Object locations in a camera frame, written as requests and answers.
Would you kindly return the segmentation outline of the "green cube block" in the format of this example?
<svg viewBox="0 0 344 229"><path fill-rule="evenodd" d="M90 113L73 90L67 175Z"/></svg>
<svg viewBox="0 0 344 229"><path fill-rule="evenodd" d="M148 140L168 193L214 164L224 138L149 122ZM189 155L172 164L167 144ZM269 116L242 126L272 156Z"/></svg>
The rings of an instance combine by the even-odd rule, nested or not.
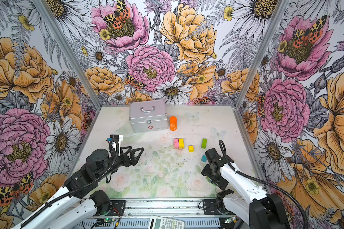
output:
<svg viewBox="0 0 344 229"><path fill-rule="evenodd" d="M201 148L206 149L206 147L207 147L207 139L203 138L201 142Z"/></svg>

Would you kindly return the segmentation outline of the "pink rectangular block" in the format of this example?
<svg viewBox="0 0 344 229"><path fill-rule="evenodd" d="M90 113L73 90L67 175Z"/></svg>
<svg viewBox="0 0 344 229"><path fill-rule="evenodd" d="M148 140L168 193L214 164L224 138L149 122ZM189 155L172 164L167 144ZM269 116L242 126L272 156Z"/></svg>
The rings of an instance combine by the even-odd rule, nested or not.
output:
<svg viewBox="0 0 344 229"><path fill-rule="evenodd" d="M179 139L178 138L174 139L174 149L179 149Z"/></svg>

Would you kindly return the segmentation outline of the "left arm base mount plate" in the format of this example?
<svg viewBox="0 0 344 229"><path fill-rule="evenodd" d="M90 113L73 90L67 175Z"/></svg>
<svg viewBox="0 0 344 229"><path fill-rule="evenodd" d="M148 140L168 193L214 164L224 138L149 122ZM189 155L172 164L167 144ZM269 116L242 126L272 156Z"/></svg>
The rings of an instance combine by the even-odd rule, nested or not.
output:
<svg viewBox="0 0 344 229"><path fill-rule="evenodd" d="M124 211L126 209L126 201L125 200L111 200L110 207L106 214L107 217L111 216L123 216Z"/></svg>

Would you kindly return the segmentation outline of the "yellow rectangular block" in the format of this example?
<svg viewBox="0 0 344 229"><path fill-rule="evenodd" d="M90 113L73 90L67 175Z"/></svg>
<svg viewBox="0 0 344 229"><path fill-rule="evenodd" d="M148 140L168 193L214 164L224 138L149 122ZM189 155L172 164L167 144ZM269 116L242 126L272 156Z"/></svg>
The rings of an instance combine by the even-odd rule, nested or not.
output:
<svg viewBox="0 0 344 229"><path fill-rule="evenodd" d="M179 138L178 142L179 142L179 149L184 149L184 139L183 138Z"/></svg>

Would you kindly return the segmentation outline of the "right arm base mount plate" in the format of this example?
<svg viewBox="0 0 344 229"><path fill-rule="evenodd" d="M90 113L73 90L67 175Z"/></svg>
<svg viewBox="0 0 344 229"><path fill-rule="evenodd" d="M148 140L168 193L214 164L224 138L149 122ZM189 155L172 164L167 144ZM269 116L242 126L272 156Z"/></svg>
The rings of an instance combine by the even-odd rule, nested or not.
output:
<svg viewBox="0 0 344 229"><path fill-rule="evenodd" d="M204 199L202 204L204 215L225 215L227 213L223 202L219 199Z"/></svg>

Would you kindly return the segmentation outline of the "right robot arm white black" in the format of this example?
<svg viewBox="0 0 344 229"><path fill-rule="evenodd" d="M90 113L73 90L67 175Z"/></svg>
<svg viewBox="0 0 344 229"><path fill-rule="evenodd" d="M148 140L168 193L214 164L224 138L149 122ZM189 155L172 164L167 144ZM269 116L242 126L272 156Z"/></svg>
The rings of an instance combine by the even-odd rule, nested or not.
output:
<svg viewBox="0 0 344 229"><path fill-rule="evenodd" d="M201 174L222 191L216 195L216 206L206 207L212 214L233 213L251 229L289 229L282 198L269 194L252 180L239 174L232 159L225 159L212 148L204 154L207 164Z"/></svg>

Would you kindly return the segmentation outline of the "teal cube block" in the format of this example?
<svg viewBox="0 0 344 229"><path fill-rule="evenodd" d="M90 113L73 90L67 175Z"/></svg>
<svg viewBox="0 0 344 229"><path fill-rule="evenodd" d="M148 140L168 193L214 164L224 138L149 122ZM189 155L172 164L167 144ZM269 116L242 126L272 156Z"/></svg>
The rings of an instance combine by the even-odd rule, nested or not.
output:
<svg viewBox="0 0 344 229"><path fill-rule="evenodd" d="M207 158L206 158L205 155L202 156L201 161L202 161L202 162L207 162Z"/></svg>

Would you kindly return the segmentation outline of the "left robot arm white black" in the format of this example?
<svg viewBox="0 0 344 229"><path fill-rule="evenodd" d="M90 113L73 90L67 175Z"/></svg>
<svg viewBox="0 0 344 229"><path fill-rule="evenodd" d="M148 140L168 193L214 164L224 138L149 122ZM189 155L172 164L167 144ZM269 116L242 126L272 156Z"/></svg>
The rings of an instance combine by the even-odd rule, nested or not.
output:
<svg viewBox="0 0 344 229"><path fill-rule="evenodd" d="M121 135L107 138L108 149L97 149L80 170L73 173L63 186L40 208L16 225L17 229L48 229L65 211L98 187L99 182L117 172L120 167L137 165L143 148L121 147Z"/></svg>

